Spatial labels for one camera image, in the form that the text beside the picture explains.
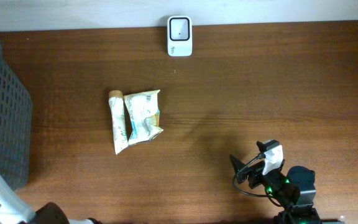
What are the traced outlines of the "white crinkled snack bag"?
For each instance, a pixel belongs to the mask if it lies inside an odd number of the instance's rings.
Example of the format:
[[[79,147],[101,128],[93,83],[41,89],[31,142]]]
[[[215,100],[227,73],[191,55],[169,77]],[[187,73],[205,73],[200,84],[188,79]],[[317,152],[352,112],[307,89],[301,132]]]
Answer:
[[[163,129],[159,126],[159,92],[160,90],[152,90],[124,96],[132,126],[131,136],[129,137],[130,146],[149,142],[163,132]]]

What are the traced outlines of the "white tube with gold cap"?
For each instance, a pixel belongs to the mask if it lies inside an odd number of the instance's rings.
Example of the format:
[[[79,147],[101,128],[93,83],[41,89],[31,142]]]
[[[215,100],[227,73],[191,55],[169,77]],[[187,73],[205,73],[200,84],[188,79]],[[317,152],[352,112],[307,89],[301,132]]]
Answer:
[[[110,91],[108,97],[112,117],[114,151],[116,155],[118,155],[122,150],[129,146],[126,133],[124,97],[119,90]]]

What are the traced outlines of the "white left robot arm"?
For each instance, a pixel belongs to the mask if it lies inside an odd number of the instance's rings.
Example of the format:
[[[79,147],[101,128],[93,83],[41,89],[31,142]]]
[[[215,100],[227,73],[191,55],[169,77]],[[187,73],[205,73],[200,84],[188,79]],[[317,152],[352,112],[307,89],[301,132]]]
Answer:
[[[97,224],[99,222],[94,218],[69,219],[63,210],[53,202],[49,202],[35,211],[16,195],[0,175],[0,223]]]

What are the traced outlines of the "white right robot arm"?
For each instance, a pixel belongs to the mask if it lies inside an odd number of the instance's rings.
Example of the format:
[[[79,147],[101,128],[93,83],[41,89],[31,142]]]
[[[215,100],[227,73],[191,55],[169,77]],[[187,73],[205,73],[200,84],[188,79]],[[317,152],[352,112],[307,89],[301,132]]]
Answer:
[[[276,169],[267,174],[262,171],[267,165],[259,154],[248,163],[233,155],[229,160],[234,168],[232,186],[244,195],[267,198],[282,211],[273,217],[278,224],[341,224],[338,219],[322,219],[314,208],[316,195],[315,172],[303,166],[293,166],[283,175],[282,161]]]

